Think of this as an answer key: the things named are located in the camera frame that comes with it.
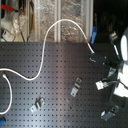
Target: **black cable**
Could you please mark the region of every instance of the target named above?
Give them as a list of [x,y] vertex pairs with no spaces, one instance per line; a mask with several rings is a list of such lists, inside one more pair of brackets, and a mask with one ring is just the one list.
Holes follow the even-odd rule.
[[120,83],[120,84],[122,84],[128,90],[128,87],[124,83],[122,83],[120,80],[115,80],[115,81],[107,82],[107,84],[113,84],[113,83]]
[[3,39],[5,42],[7,42],[7,40],[5,40],[3,37],[1,37],[1,39]]
[[16,39],[16,36],[14,36],[14,39],[13,39],[13,41],[12,41],[12,42],[14,42],[14,41],[15,41],[15,39]]
[[22,39],[23,39],[23,42],[25,42],[25,39],[24,39],[24,36],[23,36],[23,33],[22,33],[22,31],[21,31],[21,36],[22,36]]

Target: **black pegboard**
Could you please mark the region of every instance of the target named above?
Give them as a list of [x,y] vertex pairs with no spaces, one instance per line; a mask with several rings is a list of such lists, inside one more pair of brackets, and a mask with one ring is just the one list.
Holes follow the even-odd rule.
[[[96,44],[98,53],[115,57],[109,44]],[[27,77],[35,76],[40,65],[42,43],[0,43],[0,67],[14,69]],[[13,89],[13,103],[5,114],[2,128],[124,128],[128,111],[114,118],[101,120],[109,108],[110,89],[98,91],[95,82],[108,74],[108,67],[89,60],[86,44],[46,43],[44,65],[40,76],[31,82],[6,72]],[[8,106],[9,89],[0,73],[0,111]],[[76,77],[82,77],[75,98],[70,95]],[[43,97],[46,104],[32,114],[29,108]]]

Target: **white object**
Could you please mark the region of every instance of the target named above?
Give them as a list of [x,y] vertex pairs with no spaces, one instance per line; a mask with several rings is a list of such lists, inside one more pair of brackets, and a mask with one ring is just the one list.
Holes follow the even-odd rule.
[[[118,73],[118,79],[128,87],[128,77],[127,76],[128,76],[128,65],[124,63],[122,72]],[[119,85],[117,87],[115,87],[114,94],[117,96],[120,96],[120,97],[128,98],[128,90],[121,83],[119,83]]]
[[11,35],[8,31],[4,30],[2,37],[7,41],[7,42],[12,42],[14,39],[14,35]]
[[1,38],[1,42],[5,42],[5,40],[3,40],[3,39]]
[[127,38],[125,35],[122,36],[121,38],[121,53],[122,53],[122,57],[123,57],[123,60],[124,61],[127,61],[128,59],[128,56],[127,56],[127,52],[128,52],[128,49],[127,49]]
[[12,104],[12,88],[11,88],[10,81],[8,80],[8,78],[7,78],[7,76],[5,74],[3,74],[3,78],[7,81],[8,85],[9,85],[9,90],[10,90],[10,103],[8,105],[8,108],[4,112],[0,112],[0,115],[6,114],[10,110],[11,104]]
[[104,85],[103,85],[102,81],[96,82],[96,87],[97,87],[98,90],[103,89],[104,88]]

